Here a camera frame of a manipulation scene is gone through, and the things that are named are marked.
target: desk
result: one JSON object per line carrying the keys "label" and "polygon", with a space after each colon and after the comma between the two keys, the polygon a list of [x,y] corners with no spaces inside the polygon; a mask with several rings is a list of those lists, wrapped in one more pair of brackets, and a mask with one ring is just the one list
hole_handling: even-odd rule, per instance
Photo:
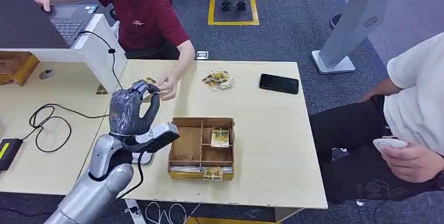
{"label": "desk", "polygon": [[[54,76],[40,80],[47,69]],[[23,138],[33,130],[28,124],[32,113],[46,103],[57,103],[89,116],[106,112],[108,95],[96,95],[99,81],[85,63],[40,63],[25,86],[0,86],[0,139]],[[37,123],[47,117],[43,110]],[[77,179],[102,119],[82,116],[56,108],[55,115],[65,118],[72,127],[66,145],[54,153],[36,148],[32,134],[21,146],[8,171],[0,173],[0,191],[36,194],[67,194]],[[60,119],[51,119],[39,136],[45,149],[58,147],[67,137],[68,127]]]}
{"label": "desk", "polygon": [[[129,87],[147,76],[156,79],[174,63],[130,60],[121,83]],[[201,81],[216,68],[227,70],[234,78],[232,88],[213,92]],[[143,166],[144,183],[127,197],[276,207],[276,215],[282,218],[296,208],[327,208],[303,91],[290,95],[259,89],[261,73],[300,79],[296,63],[196,61],[179,84],[176,99],[161,103],[154,122],[184,116],[233,117],[236,175],[232,181],[171,179],[167,173],[170,148],[165,147],[150,165]],[[143,104],[142,113],[147,108]],[[108,131],[109,123],[104,120],[98,136]],[[139,180],[135,167],[130,187]]]}

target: smartphone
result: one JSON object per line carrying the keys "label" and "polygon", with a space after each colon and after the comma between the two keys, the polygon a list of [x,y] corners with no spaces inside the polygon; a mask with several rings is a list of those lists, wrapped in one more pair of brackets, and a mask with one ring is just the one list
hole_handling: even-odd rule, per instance
{"label": "smartphone", "polygon": [[275,92],[297,94],[299,92],[299,80],[283,76],[261,74],[259,88]]}

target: wooden tray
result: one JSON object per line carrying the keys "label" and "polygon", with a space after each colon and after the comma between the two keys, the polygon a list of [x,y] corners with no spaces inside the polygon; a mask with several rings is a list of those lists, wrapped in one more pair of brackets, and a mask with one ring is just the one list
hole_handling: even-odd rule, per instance
{"label": "wooden tray", "polygon": [[[168,173],[172,178],[203,179],[202,167],[231,166],[232,173],[223,173],[223,180],[234,177],[234,120],[232,118],[173,118],[180,138],[171,145]],[[213,127],[228,128],[229,147],[210,146]],[[198,166],[200,172],[171,171],[171,166]]]}

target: gray carpet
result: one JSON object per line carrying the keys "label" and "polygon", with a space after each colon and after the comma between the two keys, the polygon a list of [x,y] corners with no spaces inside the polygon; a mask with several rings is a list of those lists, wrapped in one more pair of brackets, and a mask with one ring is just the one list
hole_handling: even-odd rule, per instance
{"label": "gray carpet", "polygon": [[384,64],[444,31],[442,0],[388,0],[381,25],[369,39]]}
{"label": "gray carpet", "polygon": [[[320,49],[330,31],[328,19],[339,12],[343,0],[256,0],[260,26],[208,27],[209,0],[174,0],[173,5],[197,50],[208,50],[212,60],[297,61],[309,113],[357,101],[386,76],[383,63],[368,40],[350,57],[357,70],[353,73],[320,75],[310,58]],[[60,196],[0,194],[1,207],[27,213],[52,211]],[[402,203],[387,203],[376,212],[375,223],[443,223],[443,194],[423,194]],[[373,210],[378,201],[357,207],[354,202],[330,206],[329,210],[305,210],[285,223],[374,223]],[[113,213],[124,207],[122,201],[109,209]],[[168,208],[170,203],[162,204]],[[195,205],[185,204],[187,211]],[[270,220],[272,209],[241,206],[205,205],[197,216]],[[0,211],[0,223],[43,223],[44,217],[25,218]],[[125,213],[102,218],[98,223],[131,223]]]}

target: office chair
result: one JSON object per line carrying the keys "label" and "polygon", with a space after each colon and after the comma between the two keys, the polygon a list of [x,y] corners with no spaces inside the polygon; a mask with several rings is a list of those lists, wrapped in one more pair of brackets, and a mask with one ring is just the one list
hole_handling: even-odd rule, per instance
{"label": "office chair", "polygon": [[[109,15],[114,19],[118,20],[116,16],[116,11],[114,9],[111,9],[109,11]],[[127,59],[143,59],[144,57],[148,57],[154,54],[175,54],[178,56],[177,48],[168,44],[167,40],[163,38],[162,46],[155,49],[142,49],[142,50],[136,50],[131,52],[126,52],[125,56]]]}

